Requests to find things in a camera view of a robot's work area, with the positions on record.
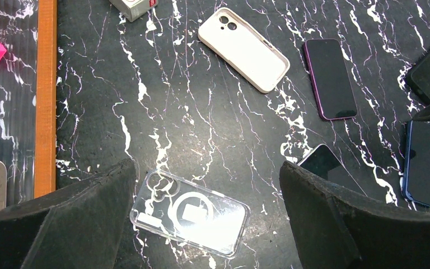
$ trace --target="gray box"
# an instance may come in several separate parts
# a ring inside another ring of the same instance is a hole
[[[130,21],[141,17],[159,4],[159,0],[110,0],[110,2]]]

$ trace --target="transparent bin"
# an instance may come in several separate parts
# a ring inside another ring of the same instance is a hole
[[[237,200],[162,170],[144,179],[129,214],[155,234],[233,258],[250,215]]]

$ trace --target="black screen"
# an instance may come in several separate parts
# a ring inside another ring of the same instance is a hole
[[[308,40],[304,52],[320,115],[327,120],[357,115],[339,42],[335,39]]]
[[[314,152],[302,162],[300,167],[327,181],[365,194],[326,145],[320,145],[314,149]]]
[[[407,190],[415,201],[430,206],[430,124],[413,121],[408,124]]]

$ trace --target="white phone case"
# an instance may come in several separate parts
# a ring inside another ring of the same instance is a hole
[[[263,93],[272,91],[289,69],[289,60],[278,49],[226,7],[200,26],[198,36]]]

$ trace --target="orange wooden edge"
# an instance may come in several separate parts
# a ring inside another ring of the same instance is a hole
[[[39,0],[34,198],[55,190],[57,0]]]

